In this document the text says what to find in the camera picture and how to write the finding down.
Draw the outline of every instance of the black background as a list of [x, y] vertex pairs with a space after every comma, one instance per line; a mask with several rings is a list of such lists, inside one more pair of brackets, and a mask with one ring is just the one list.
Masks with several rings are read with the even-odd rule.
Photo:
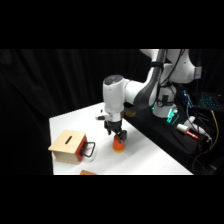
[[[203, 90], [224, 94], [224, 49], [204, 49], [202, 65]], [[149, 67], [138, 49], [0, 50], [1, 172], [52, 174], [48, 119], [102, 102], [107, 76], [144, 82]]]

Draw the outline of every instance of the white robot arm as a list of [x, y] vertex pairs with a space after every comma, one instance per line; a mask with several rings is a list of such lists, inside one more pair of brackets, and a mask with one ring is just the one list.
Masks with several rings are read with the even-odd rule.
[[145, 83], [131, 81], [120, 75], [109, 76], [103, 82], [105, 107], [96, 115], [96, 119], [104, 120], [109, 135], [113, 131], [120, 138], [120, 142], [127, 138], [127, 132], [121, 128], [125, 102], [145, 109], [157, 100], [153, 113], [165, 118], [174, 105], [176, 94], [176, 89], [170, 82], [190, 83], [194, 80], [195, 67], [190, 62], [189, 49], [140, 50], [152, 59]]

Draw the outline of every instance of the table surface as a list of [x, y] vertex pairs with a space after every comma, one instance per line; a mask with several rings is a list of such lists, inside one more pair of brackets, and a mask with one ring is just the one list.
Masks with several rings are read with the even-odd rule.
[[84, 157], [79, 165], [57, 162], [53, 155], [55, 175], [80, 175], [82, 170], [98, 175], [192, 175], [125, 120], [125, 151], [115, 153], [114, 135], [108, 135], [103, 121], [95, 120], [95, 114], [103, 107], [104, 103], [100, 103], [50, 119], [52, 143], [64, 130], [83, 131], [89, 142], [96, 142], [93, 156]]

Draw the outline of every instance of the orange cup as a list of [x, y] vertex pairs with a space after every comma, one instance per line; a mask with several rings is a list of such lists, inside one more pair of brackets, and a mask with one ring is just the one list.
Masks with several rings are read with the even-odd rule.
[[120, 143], [117, 135], [114, 136], [113, 150], [116, 153], [122, 153], [124, 151], [124, 142]]

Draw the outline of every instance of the cable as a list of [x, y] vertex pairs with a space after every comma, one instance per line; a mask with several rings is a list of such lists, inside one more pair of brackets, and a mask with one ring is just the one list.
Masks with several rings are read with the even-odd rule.
[[171, 89], [171, 91], [172, 91], [172, 93], [173, 93], [173, 95], [174, 95], [174, 98], [177, 100], [177, 102], [178, 102], [178, 104], [179, 104], [181, 110], [182, 110], [182, 111], [184, 112], [184, 114], [186, 115], [186, 117], [187, 117], [189, 123], [191, 124], [192, 128], [195, 130], [195, 132], [197, 132], [196, 129], [195, 129], [195, 127], [193, 126], [192, 122], [190, 121], [189, 117], [187, 116], [186, 112], [185, 112], [184, 109], [181, 107], [180, 102], [178, 101], [178, 99], [177, 99], [177, 97], [176, 97], [176, 94], [173, 92], [173, 89], [172, 89], [171, 87], [170, 87], [170, 89]]
[[210, 147], [210, 149], [209, 149], [208, 151], [206, 151], [206, 152], [203, 152], [203, 153], [199, 154], [199, 155], [195, 158], [195, 160], [194, 160], [194, 162], [193, 162], [193, 164], [192, 164], [192, 172], [193, 172], [193, 173], [194, 173], [194, 164], [195, 164], [195, 162], [197, 161], [197, 159], [198, 159], [200, 156], [209, 153], [209, 152], [215, 147], [215, 145], [216, 145], [216, 143], [217, 143], [217, 141], [218, 141], [218, 138], [219, 138], [219, 126], [218, 126], [218, 123], [217, 123], [217, 120], [216, 120], [214, 111], [211, 111], [211, 112], [212, 112], [212, 116], [213, 116], [213, 118], [214, 118], [215, 125], [216, 125], [216, 128], [217, 128], [216, 140], [215, 140], [215, 142], [214, 142], [214, 144], [213, 144], [212, 139], [211, 139], [211, 147]]
[[215, 125], [216, 125], [216, 128], [217, 128], [217, 135], [216, 135], [216, 139], [215, 139], [214, 145], [211, 147], [211, 149], [209, 151], [211, 151], [215, 147], [215, 145], [216, 145], [216, 143], [218, 141], [218, 138], [219, 138], [219, 126], [218, 126], [218, 123], [217, 123], [214, 111], [211, 111], [211, 112], [212, 112], [212, 116], [213, 116], [213, 118], [215, 120]]
[[159, 83], [160, 86], [163, 85], [167, 80], [170, 79], [170, 76], [173, 74], [173, 71], [174, 71], [175, 68], [177, 67], [177, 64], [178, 64], [178, 62], [179, 62], [179, 60], [180, 60], [180, 57], [182, 56], [182, 50], [183, 50], [183, 49], [180, 50], [180, 54], [179, 54], [179, 56], [178, 56], [177, 62], [176, 62], [176, 64], [175, 64], [175, 66], [173, 67], [172, 71], [170, 72], [170, 74], [167, 76], [167, 78], [166, 78], [162, 83]]

